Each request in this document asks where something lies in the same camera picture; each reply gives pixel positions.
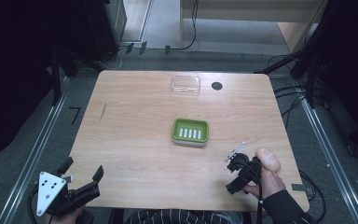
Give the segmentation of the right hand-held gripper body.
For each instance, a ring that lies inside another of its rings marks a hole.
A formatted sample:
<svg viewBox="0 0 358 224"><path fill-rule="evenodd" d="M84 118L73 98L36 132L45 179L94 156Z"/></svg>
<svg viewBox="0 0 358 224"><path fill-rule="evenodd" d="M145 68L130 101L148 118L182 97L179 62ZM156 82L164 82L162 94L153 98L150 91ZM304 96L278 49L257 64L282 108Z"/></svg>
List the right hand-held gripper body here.
<svg viewBox="0 0 358 224"><path fill-rule="evenodd" d="M257 185L261 177L261 174L255 173L252 159L246 154L240 153L244 146L245 142L240 142L224 159L224 162L227 163L226 169L231 173L237 172L237 177L226 185L226 189L230 194L239 192L250 182L254 182Z"/></svg>

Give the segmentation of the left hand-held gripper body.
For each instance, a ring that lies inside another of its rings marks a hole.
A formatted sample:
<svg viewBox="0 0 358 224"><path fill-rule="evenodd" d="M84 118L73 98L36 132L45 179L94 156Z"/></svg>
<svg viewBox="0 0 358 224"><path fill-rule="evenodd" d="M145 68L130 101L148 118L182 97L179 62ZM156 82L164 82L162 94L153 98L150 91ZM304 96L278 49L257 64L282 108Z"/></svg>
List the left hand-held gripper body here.
<svg viewBox="0 0 358 224"><path fill-rule="evenodd" d="M36 215L65 216L100 196L99 182L91 181L79 189L68 189L74 178L47 172L39 175Z"/></svg>

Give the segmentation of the green soap dish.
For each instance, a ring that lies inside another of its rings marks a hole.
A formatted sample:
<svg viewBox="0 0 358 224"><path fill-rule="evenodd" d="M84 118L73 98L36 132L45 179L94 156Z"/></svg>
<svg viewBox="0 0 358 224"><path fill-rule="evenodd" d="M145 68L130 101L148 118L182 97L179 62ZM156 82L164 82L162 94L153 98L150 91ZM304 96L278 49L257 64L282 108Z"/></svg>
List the green soap dish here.
<svg viewBox="0 0 358 224"><path fill-rule="evenodd" d="M209 140L209 123L198 119L176 119L172 125L174 143L192 147L204 147Z"/></svg>

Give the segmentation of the person's right hand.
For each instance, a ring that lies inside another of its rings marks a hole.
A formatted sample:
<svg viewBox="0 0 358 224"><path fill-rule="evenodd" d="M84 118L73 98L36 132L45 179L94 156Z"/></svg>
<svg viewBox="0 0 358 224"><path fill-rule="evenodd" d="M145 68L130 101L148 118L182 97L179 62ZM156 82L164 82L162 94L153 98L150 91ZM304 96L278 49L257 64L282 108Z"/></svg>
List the person's right hand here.
<svg viewBox="0 0 358 224"><path fill-rule="evenodd" d="M276 173L262 169L259 183L254 186L247 185L242 190L251 193L258 199L267 199L269 196L285 190L285 184Z"/></svg>

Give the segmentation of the person's left hand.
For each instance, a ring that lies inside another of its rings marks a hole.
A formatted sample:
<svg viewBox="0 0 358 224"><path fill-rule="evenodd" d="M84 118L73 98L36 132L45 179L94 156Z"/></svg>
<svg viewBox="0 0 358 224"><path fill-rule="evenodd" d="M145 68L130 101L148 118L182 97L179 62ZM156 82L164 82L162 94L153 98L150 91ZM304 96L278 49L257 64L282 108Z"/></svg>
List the person's left hand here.
<svg viewBox="0 0 358 224"><path fill-rule="evenodd" d="M45 224L76 224L76 220L82 215L84 206L77 208L73 213L61 217L45 214Z"/></svg>

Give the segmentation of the person's striped clothing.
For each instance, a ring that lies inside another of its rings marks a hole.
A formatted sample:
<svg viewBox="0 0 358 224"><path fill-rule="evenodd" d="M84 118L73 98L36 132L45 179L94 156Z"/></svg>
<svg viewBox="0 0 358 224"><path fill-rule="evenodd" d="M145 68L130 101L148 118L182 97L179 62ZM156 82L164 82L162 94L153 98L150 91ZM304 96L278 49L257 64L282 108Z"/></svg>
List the person's striped clothing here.
<svg viewBox="0 0 358 224"><path fill-rule="evenodd" d="M131 209L123 224L242 224L240 212L196 211L183 209Z"/></svg>

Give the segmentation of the black stand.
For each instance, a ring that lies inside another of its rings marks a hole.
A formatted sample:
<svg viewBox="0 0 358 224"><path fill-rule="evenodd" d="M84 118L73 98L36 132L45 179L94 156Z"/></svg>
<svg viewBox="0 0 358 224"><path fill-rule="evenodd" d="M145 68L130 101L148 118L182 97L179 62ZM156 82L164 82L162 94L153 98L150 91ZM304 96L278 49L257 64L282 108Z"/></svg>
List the black stand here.
<svg viewBox="0 0 358 224"><path fill-rule="evenodd" d="M75 77L77 74L77 68L74 60L81 61L88 67L92 68L96 72L103 71L100 65L87 59L81 54L73 51L72 49L60 47L54 48L50 53L51 58L51 76L52 76L52 89L53 89L53 105L57 105L62 97L62 85L61 74L62 69L68 77Z"/></svg>
<svg viewBox="0 0 358 224"><path fill-rule="evenodd" d="M310 107L314 108L313 94L318 69L317 42L318 40L316 38L311 37L296 52L284 55L283 58L276 63L269 65L267 68L255 71L255 73L268 75L289 63L295 63L290 70L290 76L294 79L300 79L305 74L308 74L305 87L306 100Z"/></svg>

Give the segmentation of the clear plastic lid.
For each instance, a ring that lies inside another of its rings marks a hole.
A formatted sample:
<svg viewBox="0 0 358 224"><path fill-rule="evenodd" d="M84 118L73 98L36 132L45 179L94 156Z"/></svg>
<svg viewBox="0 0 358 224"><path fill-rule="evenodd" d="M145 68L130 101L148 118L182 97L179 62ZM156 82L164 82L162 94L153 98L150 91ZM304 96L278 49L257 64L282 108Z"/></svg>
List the clear plastic lid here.
<svg viewBox="0 0 358 224"><path fill-rule="evenodd" d="M174 76L172 78L172 92L182 95L199 95L200 79L190 76Z"/></svg>

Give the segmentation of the black cabinet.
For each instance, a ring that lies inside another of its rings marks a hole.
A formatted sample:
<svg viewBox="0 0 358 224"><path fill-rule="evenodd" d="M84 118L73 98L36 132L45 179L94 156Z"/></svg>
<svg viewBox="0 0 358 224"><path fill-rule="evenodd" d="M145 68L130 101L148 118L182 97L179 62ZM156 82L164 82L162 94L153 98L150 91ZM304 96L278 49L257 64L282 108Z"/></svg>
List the black cabinet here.
<svg viewBox="0 0 358 224"><path fill-rule="evenodd" d="M106 60L117 54L127 23L123 0L84 0L96 44L93 58Z"/></svg>

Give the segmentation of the light wooden furniture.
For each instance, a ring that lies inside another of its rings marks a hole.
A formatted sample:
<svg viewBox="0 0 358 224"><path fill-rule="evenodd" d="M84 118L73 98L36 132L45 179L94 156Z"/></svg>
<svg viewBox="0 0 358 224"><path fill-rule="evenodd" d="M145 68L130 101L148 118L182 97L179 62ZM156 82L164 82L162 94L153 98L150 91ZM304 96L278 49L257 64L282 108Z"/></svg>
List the light wooden furniture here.
<svg viewBox="0 0 358 224"><path fill-rule="evenodd" d="M291 52L303 45L329 0L198 0L198 17L206 20L274 21Z"/></svg>

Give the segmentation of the metal floor rail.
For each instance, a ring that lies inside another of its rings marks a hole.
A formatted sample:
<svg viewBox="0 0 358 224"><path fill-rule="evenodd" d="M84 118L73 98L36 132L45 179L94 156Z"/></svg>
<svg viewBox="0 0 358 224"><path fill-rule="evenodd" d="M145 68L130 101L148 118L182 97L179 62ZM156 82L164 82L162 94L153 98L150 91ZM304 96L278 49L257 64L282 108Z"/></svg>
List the metal floor rail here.
<svg viewBox="0 0 358 224"><path fill-rule="evenodd" d="M340 194L351 214L354 224L358 224L358 195L355 192L351 181L348 179L325 130L320 122L317 112L311 108L307 101L302 102L302 107L310 122L316 138L321 146L329 169L337 183Z"/></svg>
<svg viewBox="0 0 358 224"><path fill-rule="evenodd" d="M54 105L48 112L48 116L42 126L42 129L34 142L32 150L24 163L20 175L17 178L17 181L14 184L14 187L12 188L0 214L0 224L10 224L13 220L23 195L31 182L36 165L39 163L41 155L44 152L45 145L53 130L56 120L62 111L71 82L72 79L69 77L65 77L63 79L61 84L62 95L59 97L57 104Z"/></svg>

